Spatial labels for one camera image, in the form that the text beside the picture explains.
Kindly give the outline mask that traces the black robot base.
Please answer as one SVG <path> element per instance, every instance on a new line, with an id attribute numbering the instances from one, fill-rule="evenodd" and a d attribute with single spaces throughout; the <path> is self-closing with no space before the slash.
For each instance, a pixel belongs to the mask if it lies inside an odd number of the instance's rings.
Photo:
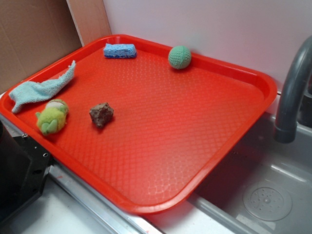
<path id="1" fill-rule="evenodd" d="M 0 124 L 1 225 L 42 195 L 51 160 L 33 138 L 11 136 Z"/>

